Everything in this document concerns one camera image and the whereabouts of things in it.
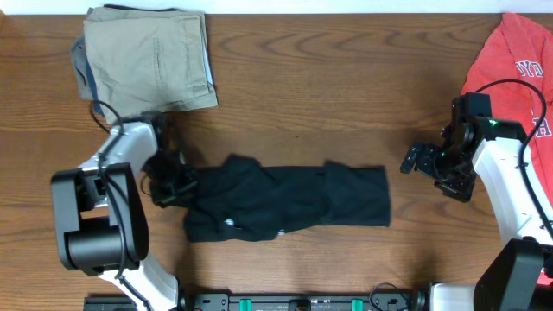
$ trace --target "khaki pants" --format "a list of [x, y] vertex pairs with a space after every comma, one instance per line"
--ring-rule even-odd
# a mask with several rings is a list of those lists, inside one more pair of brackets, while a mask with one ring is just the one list
[[203, 18], [179, 10], [96, 8], [84, 24], [98, 99], [122, 117], [217, 105]]

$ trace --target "table surface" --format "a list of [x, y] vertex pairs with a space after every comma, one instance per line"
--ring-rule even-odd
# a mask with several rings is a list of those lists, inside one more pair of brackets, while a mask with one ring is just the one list
[[[553, 16], [529, 16], [553, 29]], [[78, 310], [109, 283], [58, 259], [49, 180], [105, 140], [77, 94], [69, 49], [83, 16], [0, 26], [0, 309]], [[486, 191], [447, 199], [399, 165], [439, 143], [468, 68], [500, 15], [208, 16], [219, 107], [174, 113], [198, 167], [385, 165], [390, 228], [317, 226], [274, 241], [189, 244], [185, 210], [143, 196], [150, 251], [185, 289], [360, 293], [379, 282], [476, 282], [501, 250]]]

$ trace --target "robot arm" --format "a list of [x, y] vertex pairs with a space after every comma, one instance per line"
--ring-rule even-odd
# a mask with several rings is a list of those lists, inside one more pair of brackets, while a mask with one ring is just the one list
[[[180, 149], [171, 149], [180, 139], [171, 137], [172, 128], [163, 115], [127, 120], [124, 134], [117, 138], [120, 130], [114, 126], [104, 145], [79, 168], [52, 178], [60, 259], [69, 270], [113, 283], [134, 301], [136, 310], [176, 310], [181, 307], [178, 282], [149, 254], [148, 225], [135, 179], [144, 170], [152, 180], [154, 202], [167, 206], [186, 198], [196, 184], [194, 171], [182, 162]], [[99, 173], [102, 154], [104, 173], [111, 180], [107, 185]], [[105, 187], [113, 193], [121, 224]], [[84, 213], [94, 208], [107, 209], [107, 216], [86, 218]], [[124, 230], [124, 241], [119, 230]], [[122, 251], [126, 260], [116, 278]]]
[[[492, 118], [488, 95], [456, 98], [451, 124], [442, 130], [441, 147], [414, 143], [401, 166], [435, 180], [443, 194], [467, 202], [476, 175], [482, 179], [499, 225], [503, 251], [475, 286], [436, 284], [430, 289], [431, 311], [526, 310], [542, 288], [537, 279], [551, 271], [553, 240], [534, 205], [519, 167], [526, 134], [519, 123]], [[547, 219], [553, 209], [536, 176], [531, 151], [524, 151], [525, 171]]]

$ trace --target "red t-shirt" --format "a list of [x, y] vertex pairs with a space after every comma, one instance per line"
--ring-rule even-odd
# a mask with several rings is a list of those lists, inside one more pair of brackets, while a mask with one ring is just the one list
[[[499, 79], [522, 79], [542, 91], [547, 100], [547, 114], [530, 148], [534, 169], [550, 202], [553, 198], [552, 78], [553, 35], [527, 18], [506, 13], [470, 67], [461, 92], [474, 92]], [[526, 86], [504, 83], [483, 93], [491, 96], [493, 117], [519, 121], [527, 134], [542, 113], [539, 97]]]

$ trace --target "black cable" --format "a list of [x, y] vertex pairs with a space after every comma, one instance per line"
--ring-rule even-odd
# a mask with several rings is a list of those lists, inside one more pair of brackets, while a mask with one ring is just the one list
[[144, 180], [148, 177], [147, 175], [142, 176], [142, 179], [140, 179], [140, 191], [142, 191], [143, 194], [148, 195], [151, 198], [151, 194], [148, 194], [144, 191]]
[[146, 299], [143, 295], [140, 295], [140, 293], [138, 293], [138, 291], [135, 288], [133, 288], [132, 285], [130, 285], [130, 283], [128, 283], [124, 277], [121, 277], [119, 279], [119, 283], [123, 285], [127, 290], [129, 290], [131, 294], [133, 294], [136, 298], [138, 298], [138, 300], [142, 302], [142, 304], [146, 308], [146, 311], [152, 310], [152, 307], [150, 306], [148, 299]]
[[[393, 287], [394, 289], [397, 289], [396, 285], [394, 285], [394, 284], [392, 284], [392, 283], [390, 283], [390, 282], [382, 282], [382, 283], [378, 284], [377, 286], [375, 286], [374, 289], [371, 290], [371, 293], [369, 294], [369, 303], [371, 304], [371, 306], [372, 306], [373, 308], [376, 308], [377, 311], [384, 311], [384, 310], [381, 309], [379, 306], [377, 306], [377, 305], [374, 303], [374, 301], [372, 300], [372, 295], [374, 294], [374, 291], [375, 291], [375, 290], [377, 290], [378, 288], [380, 288], [380, 287], [382, 287], [382, 286], [385, 286], [385, 285], [390, 286], [390, 287]], [[409, 303], [409, 299], [408, 299], [407, 297], [405, 297], [405, 296], [404, 296], [403, 294], [401, 294], [401, 293], [400, 293], [399, 295], [401, 295], [402, 298], [404, 298], [405, 301], [406, 301], [407, 303]]]
[[[90, 106], [89, 106], [90, 114], [91, 114], [92, 118], [94, 119], [94, 121], [96, 122], [96, 124], [100, 128], [102, 128], [103, 130], [107, 131], [108, 133], [110, 131], [108, 131], [106, 129], [106, 127], [104, 127], [104, 125], [102, 125], [98, 121], [98, 119], [96, 118], [96, 115], [94, 113], [94, 104], [100, 104], [100, 105], [106, 107], [107, 109], [109, 109], [111, 112], [113, 112], [113, 114], [117, 118], [117, 124], [119, 125], [118, 134], [110, 141], [110, 143], [108, 143], [108, 145], [101, 152], [98, 153], [98, 172], [99, 172], [100, 180], [102, 181], [102, 184], [104, 184], [105, 193], [106, 193], [109, 201], [113, 204], [113, 211], [115, 212], [115, 217], [116, 217], [116, 219], [118, 221], [118, 224], [119, 224], [119, 226], [118, 226], [119, 236], [121, 238], [121, 247], [123, 249], [121, 251], [121, 261], [119, 263], [118, 273], [115, 275], [115, 278], [116, 279], [121, 279], [123, 271], [124, 271], [124, 266], [125, 266], [125, 263], [126, 263], [126, 258], [127, 258], [127, 239], [126, 239], [126, 236], [125, 236], [125, 233], [124, 233], [123, 218], [121, 217], [121, 212], [119, 210], [118, 203], [115, 200], [115, 196], [113, 195], [113, 192], [111, 191], [110, 182], [108, 181], [108, 178], [105, 175], [103, 164], [104, 164], [105, 158], [110, 153], [113, 146], [115, 146], [115, 144], [118, 142], [118, 140], [124, 134], [123, 120], [122, 120], [121, 116], [119, 116], [118, 112], [115, 111], [115, 109], [113, 109], [113, 107], [111, 107], [107, 103], [105, 103], [101, 100], [92, 101], [90, 103]], [[122, 191], [119, 194], [124, 198], [124, 200], [127, 200], [126, 196], [123, 195]]]
[[94, 100], [90, 103], [90, 106], [88, 108], [90, 110], [90, 116], [92, 117], [92, 120], [94, 120], [94, 122], [100, 127], [100, 129], [102, 129], [102, 130], [104, 130], [104, 132], [110, 134], [110, 131], [96, 117], [96, 113], [95, 113], [96, 111], [94, 110], [94, 104], [100, 104], [100, 105], [107, 105], [107, 104], [104, 103], [101, 100]]
[[126, 204], [126, 206], [129, 206], [129, 200], [127, 198], [127, 195], [123, 192], [123, 189], [111, 178], [111, 176], [106, 175], [105, 178], [107, 178], [107, 182], [109, 182], [115, 188], [121, 198], [123, 198], [124, 204]]
[[528, 83], [526, 81], [522, 81], [520, 79], [497, 80], [495, 82], [482, 86], [481, 88], [476, 90], [476, 92], [482, 92], [490, 86], [495, 86], [500, 83], [508, 83], [508, 82], [519, 83], [520, 85], [528, 86], [532, 91], [534, 91], [537, 94], [540, 101], [542, 102], [542, 115], [540, 116], [539, 121], [536, 123], [536, 126], [534, 126], [534, 128], [532, 129], [528, 137], [526, 137], [526, 140], [524, 140], [524, 142], [522, 143], [522, 146], [520, 147], [520, 150], [518, 151], [518, 168], [520, 169], [520, 174], [522, 175], [522, 179], [524, 181], [524, 184], [526, 185], [528, 194], [530, 195], [532, 202], [534, 202], [534, 206], [536, 207], [537, 213], [542, 219], [543, 225], [547, 229], [547, 232], [549, 233], [551, 238], [553, 238], [553, 227], [551, 226], [550, 221], [547, 219], [547, 215], [545, 214], [545, 211], [543, 210], [542, 205], [539, 203], [536, 193], [534, 193], [534, 189], [532, 188], [532, 185], [530, 184], [530, 180], [528, 179], [528, 174], [526, 173], [526, 164], [524, 163], [524, 151], [526, 150], [526, 147], [528, 147], [530, 140], [534, 137], [534, 135], [536, 135], [537, 130], [539, 130], [543, 120], [545, 119], [545, 113], [547, 112], [547, 101], [545, 100], [545, 97], [540, 92], [540, 90], [538, 90], [537, 87], [535, 87], [533, 84]]

